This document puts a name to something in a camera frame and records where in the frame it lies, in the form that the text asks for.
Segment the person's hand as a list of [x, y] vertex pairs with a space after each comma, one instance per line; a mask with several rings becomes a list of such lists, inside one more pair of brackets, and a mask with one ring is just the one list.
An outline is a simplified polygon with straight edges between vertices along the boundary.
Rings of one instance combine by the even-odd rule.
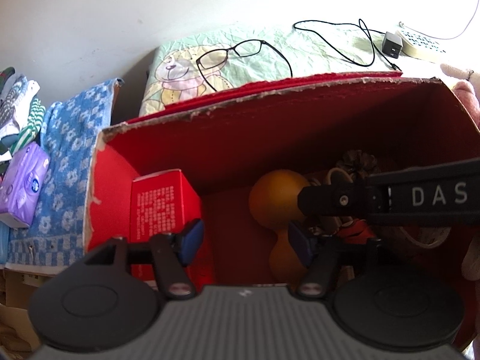
[[461, 264], [461, 273], [468, 281], [478, 281], [479, 271], [479, 248], [471, 244]]

